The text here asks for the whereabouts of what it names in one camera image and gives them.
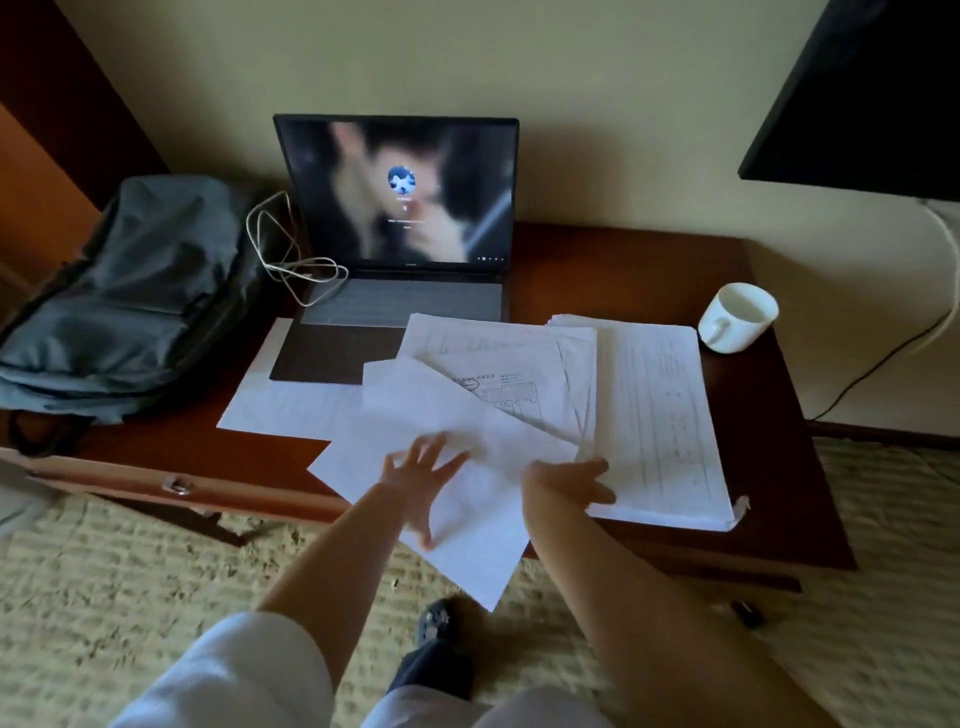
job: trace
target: charging cable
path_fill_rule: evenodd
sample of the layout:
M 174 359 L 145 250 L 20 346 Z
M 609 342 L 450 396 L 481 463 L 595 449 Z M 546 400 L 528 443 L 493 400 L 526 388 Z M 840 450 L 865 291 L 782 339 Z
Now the charging cable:
M 277 220 L 268 209 L 270 204 L 280 197 L 286 202 L 287 214 L 290 218 L 290 225 L 293 228 L 292 231 L 284 228 L 280 224 L 280 221 Z M 283 258 L 278 262 L 268 262 L 263 256 L 261 229 L 264 218 L 276 225 L 290 241 L 286 253 L 283 254 Z M 247 213 L 247 236 L 253 245 L 253 249 L 256 251 L 256 256 L 260 258 L 260 263 L 263 265 L 264 270 L 267 271 L 267 275 L 270 276 L 272 280 L 283 283 L 287 287 L 287 290 L 290 291 L 290 295 L 304 308 L 308 308 L 333 295 L 333 293 L 347 282 L 349 271 L 333 258 L 323 255 L 318 257 L 302 257 L 300 246 L 297 243 L 297 218 L 294 217 L 293 204 L 290 202 L 290 195 L 282 190 L 253 206 L 250 212 Z M 312 301 L 304 301 L 298 295 L 297 291 L 294 290 L 294 287 L 290 285 L 290 278 L 309 280 L 312 283 L 333 283 L 333 285 Z
M 915 347 L 910 349 L 906 356 L 913 356 L 915 353 L 920 352 L 926 349 L 930 344 L 936 341 L 940 335 L 947 330 L 947 327 L 953 323 L 953 319 L 957 315 L 957 310 L 960 309 L 960 244 L 957 243 L 956 235 L 953 234 L 953 230 L 950 229 L 950 225 L 947 224 L 947 221 L 944 219 L 944 216 L 940 214 L 939 211 L 935 210 L 930 206 L 929 201 L 927 200 L 917 200 L 920 206 L 926 210 L 927 214 L 932 217 L 937 226 L 940 228 L 941 232 L 944 234 L 944 237 L 947 239 L 947 242 L 950 245 L 950 250 L 953 252 L 953 299 L 950 305 L 949 310 L 940 316 L 936 321 L 934 321 L 930 326 L 925 328 L 918 334 L 911 336 L 909 339 L 899 344 L 895 349 L 889 352 L 886 356 L 880 359 L 874 366 L 868 369 L 865 373 L 858 376 L 850 384 L 841 390 L 840 394 L 837 395 L 836 399 L 833 401 L 827 409 L 821 412 L 816 417 L 810 418 L 811 422 L 816 422 L 820 418 L 824 417 L 829 413 L 837 404 L 840 403 L 850 390 L 859 384 L 861 381 L 866 379 L 868 376 L 873 374 L 877 369 L 882 367 L 888 361 L 890 361 L 894 356 L 902 352 L 908 346 L 914 342 L 920 342 Z

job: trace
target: stack of papers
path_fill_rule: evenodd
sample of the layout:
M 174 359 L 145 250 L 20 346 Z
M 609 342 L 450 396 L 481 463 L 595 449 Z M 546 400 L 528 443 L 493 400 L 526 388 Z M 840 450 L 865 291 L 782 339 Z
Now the stack of papers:
M 697 332 L 554 316 L 549 327 L 594 327 L 597 348 L 596 449 L 610 461 L 600 479 L 613 505 L 598 518 L 729 531 L 749 501 L 732 506 L 707 402 Z
M 447 432 L 441 462 L 472 456 L 431 511 L 435 548 L 401 540 L 487 609 L 527 545 L 519 476 L 532 460 L 607 457 L 617 503 L 590 506 L 599 518 L 726 531 L 746 511 L 730 502 L 693 328 L 414 314 L 397 359 L 368 364 L 361 388 L 270 381 L 289 326 L 277 320 L 220 426 L 332 440 L 309 470 L 350 502 L 387 453 Z

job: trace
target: drawer handle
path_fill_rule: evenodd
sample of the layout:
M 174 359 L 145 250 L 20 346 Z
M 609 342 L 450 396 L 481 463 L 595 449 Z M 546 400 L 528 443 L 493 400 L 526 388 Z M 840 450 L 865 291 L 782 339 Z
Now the drawer handle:
M 189 496 L 193 493 L 193 485 L 180 480 L 177 475 L 167 475 L 163 478 L 163 485 L 160 487 L 168 493 L 174 493 L 178 496 Z

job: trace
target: beige wall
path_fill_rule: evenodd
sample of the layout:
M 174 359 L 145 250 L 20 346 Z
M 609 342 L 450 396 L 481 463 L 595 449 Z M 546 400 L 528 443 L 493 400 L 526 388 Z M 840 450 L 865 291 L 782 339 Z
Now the beige wall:
M 175 171 L 283 180 L 279 111 L 514 115 L 523 219 L 757 241 L 807 415 L 948 306 L 911 201 L 736 176 L 824 0 L 59 4 Z M 960 435 L 960 322 L 828 419 Z

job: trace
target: mug handle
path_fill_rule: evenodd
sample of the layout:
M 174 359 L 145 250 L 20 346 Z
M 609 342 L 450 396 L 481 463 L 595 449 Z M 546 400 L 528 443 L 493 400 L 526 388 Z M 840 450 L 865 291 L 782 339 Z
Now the mug handle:
M 730 328 L 730 319 L 722 318 L 717 319 L 713 322 L 713 331 L 710 332 L 710 336 L 704 341 L 704 343 L 709 346 L 710 344 L 716 344 L 720 340 L 720 337 L 724 335 L 724 332 Z

